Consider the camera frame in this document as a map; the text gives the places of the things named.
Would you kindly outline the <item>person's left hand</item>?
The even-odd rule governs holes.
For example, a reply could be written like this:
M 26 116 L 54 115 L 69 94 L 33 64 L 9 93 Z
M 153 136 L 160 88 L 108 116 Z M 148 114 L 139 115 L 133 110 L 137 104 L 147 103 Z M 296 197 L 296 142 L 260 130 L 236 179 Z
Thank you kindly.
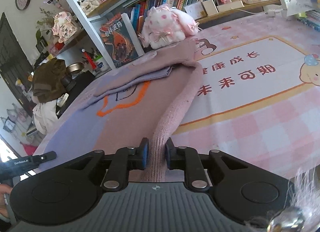
M 1 215 L 4 216 L 5 218 L 9 217 L 7 207 L 5 204 L 5 194 L 10 195 L 12 191 L 12 187 L 8 186 L 7 184 L 0 184 L 0 199 L 1 199 Z

